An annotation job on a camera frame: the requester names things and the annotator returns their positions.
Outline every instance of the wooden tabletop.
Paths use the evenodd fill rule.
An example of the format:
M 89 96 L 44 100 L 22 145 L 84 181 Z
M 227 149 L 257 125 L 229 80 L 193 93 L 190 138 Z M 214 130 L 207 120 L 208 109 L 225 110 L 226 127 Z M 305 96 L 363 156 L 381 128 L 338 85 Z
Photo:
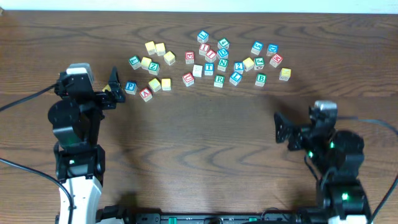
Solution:
M 223 88 L 214 77 L 185 87 L 191 72 L 184 52 L 199 56 L 197 34 L 209 43 L 230 42 Z M 144 43 L 164 42 L 177 61 L 148 56 Z M 232 62 L 254 57 L 255 40 L 279 45 L 284 57 L 271 67 L 267 83 L 254 86 L 257 71 L 228 82 Z M 125 104 L 105 111 L 99 143 L 106 151 L 100 207 L 121 203 L 163 212 L 261 212 L 315 205 L 315 181 L 303 151 L 275 143 L 273 114 L 308 122 L 315 100 L 334 100 L 340 115 L 384 119 L 398 126 L 398 17 L 339 14 L 204 14 L 166 12 L 18 12 L 0 17 L 0 105 L 55 83 L 71 63 L 87 62 L 95 90 L 117 66 L 122 85 L 139 89 L 155 78 L 133 70 L 133 55 L 160 63 L 158 78 L 171 78 L 172 91 L 154 93 L 145 103 L 128 95 Z M 279 81 L 282 67 L 292 69 Z M 55 176 L 56 138 L 47 119 L 58 100 L 52 91 L 0 114 L 0 157 Z M 359 178 L 374 210 L 398 171 L 397 137 L 372 124 L 340 121 L 365 140 L 366 160 Z M 53 223 L 59 192 L 49 181 L 0 164 L 0 223 Z M 376 223 L 396 223 L 398 194 L 385 204 Z

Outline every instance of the white wall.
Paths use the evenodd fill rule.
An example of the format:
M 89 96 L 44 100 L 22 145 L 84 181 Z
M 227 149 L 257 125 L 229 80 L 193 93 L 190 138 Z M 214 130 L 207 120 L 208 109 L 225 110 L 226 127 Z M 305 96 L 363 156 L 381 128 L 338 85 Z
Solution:
M 5 10 L 398 14 L 398 0 L 0 0 Z

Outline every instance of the wire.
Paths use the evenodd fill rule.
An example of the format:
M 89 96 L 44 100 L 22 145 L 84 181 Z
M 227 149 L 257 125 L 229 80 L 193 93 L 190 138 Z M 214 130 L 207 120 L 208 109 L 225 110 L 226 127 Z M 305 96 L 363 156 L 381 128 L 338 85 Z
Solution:
M 55 183 L 59 188 L 61 188 L 61 189 L 65 192 L 65 194 L 67 195 L 68 200 L 69 200 L 69 217 L 68 217 L 68 224 L 72 224 L 72 216 L 73 216 L 73 209 L 74 209 L 72 196 L 70 195 L 70 193 L 68 192 L 68 190 L 67 190 L 59 181 L 57 181 L 57 180 L 54 179 L 52 176 L 50 176 L 50 175 L 48 175 L 48 174 L 45 174 L 45 173 L 43 173 L 43 172 L 41 172 L 41 171 L 38 171 L 38 170 L 35 170 L 35 169 L 32 169 L 32 168 L 26 167 L 26 166 L 23 166 L 23 165 L 20 165 L 20 164 L 16 164 L 15 162 L 11 162 L 11 161 L 8 161 L 8 160 L 3 159 L 3 158 L 0 158 L 0 162 L 3 162 L 3 163 L 5 163 L 5 164 L 10 165 L 10 166 L 15 167 L 15 168 L 22 169 L 22 170 L 27 171 L 27 172 L 31 172 L 31 173 L 33 173 L 33 174 L 37 174 L 37 175 L 39 175 L 39 176 L 41 176 L 41 177 L 44 177 L 44 178 L 46 178 L 47 180 L 49 180 L 49 181 Z
M 310 164 L 307 162 L 307 155 L 304 156 L 304 163 L 305 165 L 307 165 L 308 169 L 311 171 L 313 177 L 315 178 L 315 180 L 318 182 L 318 176 L 315 173 L 314 169 L 310 166 Z
M 14 101 L 14 102 L 12 102 L 12 103 L 9 103 L 9 104 L 7 104 L 6 106 L 2 106 L 2 107 L 0 108 L 0 112 L 4 111 L 4 110 L 6 110 L 6 109 L 8 109 L 8 108 L 10 108 L 10 107 L 13 107 L 13 106 L 15 106 L 15 105 L 18 105 L 18 104 L 21 104 L 21 103 L 25 103 L 25 102 L 28 101 L 28 100 L 31 100 L 31 99 L 33 99 L 33 98 L 36 98 L 36 97 L 40 96 L 41 94 L 45 93 L 46 91 L 49 91 L 49 90 L 51 90 L 52 88 L 54 88 L 55 85 L 56 85 L 56 84 L 51 85 L 51 86 L 45 88 L 44 90 L 38 91 L 38 92 L 35 93 L 35 94 L 32 94 L 32 95 L 27 96 L 27 97 L 25 97 L 25 98 L 22 98 L 22 99 L 19 99 L 19 100 L 17 100 L 17 101 Z
M 277 210 L 277 211 L 285 218 L 286 221 L 289 221 L 289 219 L 285 216 L 285 214 L 283 214 L 282 211 L 279 210 L 279 208 L 275 208 L 275 207 L 271 207 L 271 208 L 265 209 L 264 212 L 263 212 L 263 213 L 261 214 L 261 216 L 260 216 L 261 220 L 264 220 L 264 219 L 265 219 L 264 215 L 265 215 L 269 210 Z
M 358 117 L 355 116 L 339 116 L 337 117 L 337 119 L 345 119 L 345 120 L 354 120 L 354 121 L 361 121 L 361 122 L 365 122 L 365 123 L 371 123 L 371 124 L 378 124 L 381 126 L 384 126 L 388 129 L 390 129 L 391 131 L 393 131 L 397 136 L 398 136 L 398 129 L 396 129 L 395 127 L 393 127 L 391 124 L 380 120 L 380 119 L 359 119 Z M 397 187 L 398 184 L 398 174 L 396 175 L 396 178 L 394 179 L 390 189 L 387 191 L 386 195 L 383 197 L 383 199 L 380 201 L 379 205 L 377 206 L 377 208 L 374 210 L 371 218 L 369 219 L 368 223 L 372 223 L 373 220 L 375 219 L 376 215 L 380 212 L 381 208 L 383 207 L 383 205 L 386 203 L 386 201 L 388 200 L 388 198 L 390 197 L 390 195 L 392 194 L 392 192 L 394 191 L 394 189 Z

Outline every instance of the wooden block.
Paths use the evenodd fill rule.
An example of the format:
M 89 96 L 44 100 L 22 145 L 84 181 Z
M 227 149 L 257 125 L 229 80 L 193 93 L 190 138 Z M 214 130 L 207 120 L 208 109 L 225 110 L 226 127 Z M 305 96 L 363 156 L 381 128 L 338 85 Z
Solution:
M 160 70 L 160 66 L 158 63 L 151 62 L 148 67 L 149 74 L 158 75 Z
M 254 68 L 253 60 L 251 60 L 249 57 L 243 60 L 243 67 L 245 72 L 250 71 L 252 68 Z
M 267 56 L 270 57 L 270 56 L 273 56 L 276 53 L 278 53 L 278 45 L 276 45 L 276 44 L 268 45 Z
M 158 79 L 154 78 L 153 80 L 151 80 L 149 82 L 149 87 L 152 89 L 152 91 L 154 93 L 156 93 L 157 91 L 159 91 L 162 88 L 162 85 L 160 84 Z
M 199 55 L 206 56 L 207 51 L 210 50 L 210 45 L 208 44 L 201 44 L 199 47 Z
M 224 80 L 225 77 L 223 75 L 216 75 L 216 78 L 214 79 L 214 86 L 222 88 L 224 85 Z
M 185 52 L 185 63 L 186 64 L 195 63 L 195 53 L 194 52 Z
M 169 78 L 162 78 L 162 90 L 167 91 L 172 89 L 172 80 Z
M 267 75 L 258 73 L 255 85 L 263 87 L 264 84 L 266 84 L 266 81 L 267 81 Z
M 193 75 L 191 73 L 187 73 L 182 76 L 182 81 L 184 82 L 185 86 L 188 87 L 194 84 L 195 79 L 193 78 Z
M 201 71 L 203 70 L 202 65 L 194 65 L 192 74 L 194 77 L 201 77 Z
M 251 48 L 251 52 L 255 55 L 259 55 L 260 51 L 262 49 L 262 46 L 264 46 L 264 44 L 262 44 L 261 42 L 255 41 L 253 44 L 253 47 Z
M 143 90 L 141 90 L 139 95 L 145 102 L 148 102 L 148 100 L 152 99 L 152 94 L 150 93 L 148 87 L 145 87 Z
M 198 34 L 199 43 L 204 44 L 207 42 L 207 40 L 209 40 L 209 34 L 204 30 L 200 31 Z
M 217 70 L 225 72 L 227 66 L 228 66 L 228 60 L 220 59 L 220 61 L 218 62 Z
M 235 62 L 234 63 L 234 72 L 243 74 L 243 62 Z
M 221 40 L 218 41 L 217 47 L 219 49 L 228 49 L 229 48 L 229 41 L 226 38 L 222 38 Z
M 137 84 L 131 81 L 128 81 L 126 83 L 126 87 L 124 87 L 124 90 L 128 94 L 135 95 L 137 93 Z
M 279 54 L 275 54 L 272 58 L 271 61 L 269 62 L 274 68 L 278 67 L 280 63 L 282 62 L 284 58 L 280 56 Z
M 282 68 L 279 73 L 279 80 L 287 81 L 290 79 L 290 75 L 292 74 L 292 70 L 289 68 Z
M 134 69 L 134 70 L 141 67 L 141 63 L 140 63 L 137 55 L 130 58 L 129 63 L 131 65 L 132 69 Z
M 214 74 L 214 63 L 205 63 L 205 75 Z
M 217 51 L 217 58 L 218 59 L 228 59 L 228 51 L 226 49 L 219 49 Z
M 172 65 L 175 62 L 175 56 L 172 52 L 167 52 L 163 57 L 167 65 Z
M 231 77 L 229 78 L 229 82 L 232 83 L 234 86 L 237 86 L 239 82 L 242 80 L 242 74 L 238 72 L 232 73 Z
M 155 44 L 157 56 L 162 56 L 166 54 L 166 48 L 164 43 Z
M 145 70 L 148 70 L 148 67 L 150 65 L 150 63 L 152 62 L 152 59 L 147 58 L 147 57 L 143 57 L 141 60 L 141 67 Z
M 217 59 L 216 52 L 214 50 L 210 49 L 209 51 L 207 51 L 205 59 L 207 62 L 210 62 L 210 63 L 214 62 Z
M 258 57 L 254 59 L 254 69 L 255 70 L 261 70 L 262 68 L 264 68 L 264 65 L 266 63 L 264 62 L 264 58 L 262 57 Z
M 153 41 L 145 43 L 145 47 L 147 48 L 148 54 L 152 55 L 154 53 L 156 53 L 156 46 L 155 43 Z
M 107 84 L 107 85 L 102 89 L 103 92 L 105 92 L 105 90 L 108 90 L 108 91 L 111 91 L 111 90 L 112 90 L 111 87 L 109 86 L 109 84 Z

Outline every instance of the wooden table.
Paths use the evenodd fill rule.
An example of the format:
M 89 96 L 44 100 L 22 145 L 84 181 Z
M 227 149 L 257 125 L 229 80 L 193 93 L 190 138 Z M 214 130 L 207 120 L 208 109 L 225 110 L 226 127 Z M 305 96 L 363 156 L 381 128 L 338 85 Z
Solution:
M 198 54 L 198 32 L 210 33 L 216 49 L 231 42 L 229 61 L 253 57 L 255 40 L 279 44 L 284 61 L 267 65 L 264 88 L 256 72 L 237 86 L 213 87 L 213 77 L 189 88 L 182 75 L 192 71 L 184 52 Z M 147 57 L 144 43 L 164 42 L 177 56 L 163 57 L 159 78 L 172 79 L 145 103 L 128 95 L 125 104 L 105 111 L 99 143 L 106 151 L 100 207 L 121 203 L 163 212 L 261 212 L 315 205 L 315 181 L 303 163 L 304 152 L 275 143 L 273 114 L 307 122 L 315 100 L 334 100 L 340 115 L 385 119 L 398 126 L 398 17 L 337 14 L 201 14 L 159 12 L 18 12 L 0 17 L 0 105 L 53 84 L 71 63 L 88 62 L 95 90 L 117 66 L 123 83 L 147 86 L 154 78 L 133 70 L 128 59 Z M 292 69 L 288 82 L 278 80 Z M 53 92 L 0 114 L 0 157 L 55 176 L 56 138 L 47 111 L 60 100 Z M 359 178 L 374 210 L 398 170 L 397 138 L 371 124 L 340 121 L 340 129 L 365 139 L 366 160 Z M 59 192 L 49 181 L 0 164 L 0 223 L 53 223 Z M 398 194 L 382 209 L 377 223 L 396 223 Z

